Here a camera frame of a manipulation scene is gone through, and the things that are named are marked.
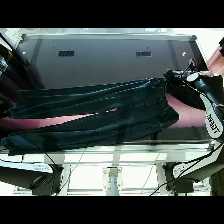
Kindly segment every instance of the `vent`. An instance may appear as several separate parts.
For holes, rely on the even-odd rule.
[[[151,51],[137,51],[136,57],[152,57]]]
[[[59,51],[58,56],[60,56],[60,57],[72,57],[72,56],[74,56],[74,51]]]

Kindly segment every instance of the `folded garment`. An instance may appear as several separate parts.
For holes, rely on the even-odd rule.
[[[9,155],[122,144],[164,130],[179,118],[167,102],[162,78],[64,90],[26,91],[22,96],[18,107],[11,110],[14,117],[39,118],[62,113],[93,115],[11,134],[1,141],[9,149]]]

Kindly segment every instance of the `logo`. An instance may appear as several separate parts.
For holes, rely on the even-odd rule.
[[[217,125],[215,124],[215,121],[213,120],[211,114],[209,114],[207,116],[207,119],[208,119],[209,125],[210,125],[211,129],[214,131],[214,133],[220,132],[220,130],[218,129]]]

